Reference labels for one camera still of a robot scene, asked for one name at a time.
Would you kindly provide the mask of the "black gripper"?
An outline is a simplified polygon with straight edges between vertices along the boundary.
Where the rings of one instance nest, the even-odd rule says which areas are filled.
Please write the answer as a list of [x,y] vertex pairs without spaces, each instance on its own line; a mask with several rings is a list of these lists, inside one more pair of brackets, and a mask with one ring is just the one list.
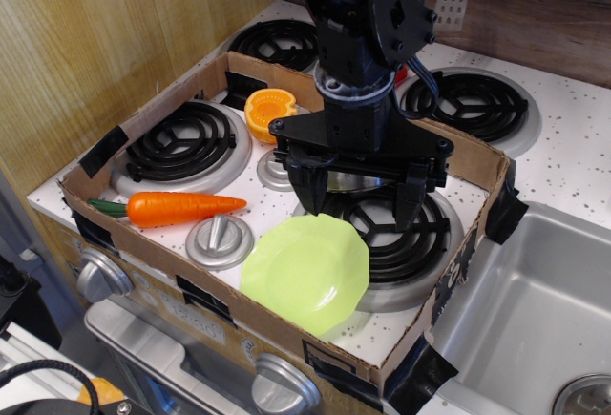
[[321,111],[275,119],[269,132],[307,212],[322,212],[329,171],[379,176],[395,181],[397,231],[412,227],[427,192],[446,185],[453,153],[449,139],[400,113],[394,91],[365,104],[326,97]]

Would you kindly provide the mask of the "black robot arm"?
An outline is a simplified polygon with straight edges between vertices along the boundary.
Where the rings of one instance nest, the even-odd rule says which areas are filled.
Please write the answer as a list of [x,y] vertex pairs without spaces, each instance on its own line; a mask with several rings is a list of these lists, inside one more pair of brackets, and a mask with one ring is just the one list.
[[395,225],[413,225],[425,195],[446,181],[453,144],[416,126],[439,90],[418,52],[434,40],[424,0],[305,0],[316,28],[321,111],[273,120],[275,156],[301,204],[322,211],[330,173],[395,188]]

